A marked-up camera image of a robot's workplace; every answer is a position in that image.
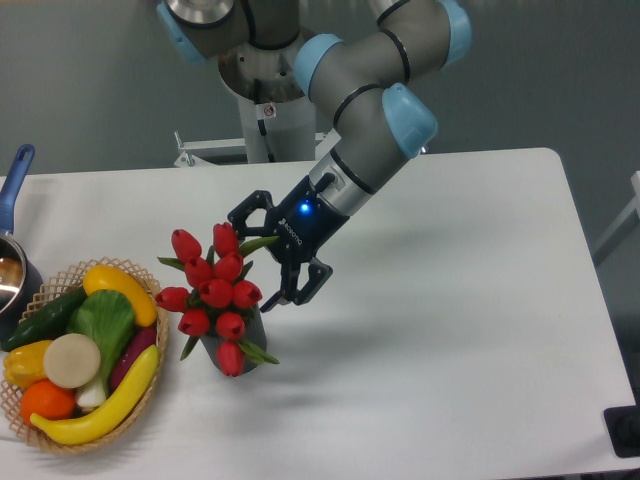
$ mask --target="green cucumber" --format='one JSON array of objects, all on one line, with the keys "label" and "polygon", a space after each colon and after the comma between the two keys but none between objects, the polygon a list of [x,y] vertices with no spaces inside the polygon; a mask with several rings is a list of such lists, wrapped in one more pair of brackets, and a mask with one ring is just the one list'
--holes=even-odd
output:
[{"label": "green cucumber", "polygon": [[18,324],[9,338],[0,344],[0,350],[11,350],[40,340],[53,340],[66,333],[71,314],[84,303],[87,294],[79,287],[51,300]]}]

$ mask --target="blue led light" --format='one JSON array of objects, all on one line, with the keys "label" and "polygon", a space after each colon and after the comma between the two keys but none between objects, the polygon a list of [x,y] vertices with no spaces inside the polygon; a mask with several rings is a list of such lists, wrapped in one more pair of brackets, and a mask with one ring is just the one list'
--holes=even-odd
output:
[{"label": "blue led light", "polygon": [[298,207],[298,211],[301,215],[309,215],[311,213],[311,205],[309,205],[309,202],[302,202]]}]

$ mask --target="yellow banana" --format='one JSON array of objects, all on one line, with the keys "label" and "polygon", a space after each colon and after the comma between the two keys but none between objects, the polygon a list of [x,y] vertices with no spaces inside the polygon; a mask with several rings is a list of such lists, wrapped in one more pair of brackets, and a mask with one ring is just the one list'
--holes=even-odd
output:
[{"label": "yellow banana", "polygon": [[31,423],[63,445],[79,445],[97,440],[114,430],[133,410],[151,383],[159,360],[160,355],[155,345],[144,350],[107,401],[84,417],[47,420],[32,413]]}]

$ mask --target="blue pot handle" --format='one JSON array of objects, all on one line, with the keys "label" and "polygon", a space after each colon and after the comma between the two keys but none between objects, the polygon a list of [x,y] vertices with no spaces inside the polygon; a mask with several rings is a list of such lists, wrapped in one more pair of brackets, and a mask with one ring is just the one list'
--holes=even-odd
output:
[{"label": "blue pot handle", "polygon": [[31,160],[36,154],[33,145],[22,145],[11,164],[2,190],[0,190],[0,233],[13,234],[13,211]]}]

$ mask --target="cooking pot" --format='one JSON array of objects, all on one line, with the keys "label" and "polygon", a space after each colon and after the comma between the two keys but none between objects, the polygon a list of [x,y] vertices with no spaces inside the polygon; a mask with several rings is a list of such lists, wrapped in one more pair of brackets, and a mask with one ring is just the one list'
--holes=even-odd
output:
[{"label": "cooking pot", "polygon": [[0,342],[11,336],[22,312],[42,285],[38,270],[13,239],[16,198],[35,153],[32,145],[22,145],[18,149],[0,190]]}]

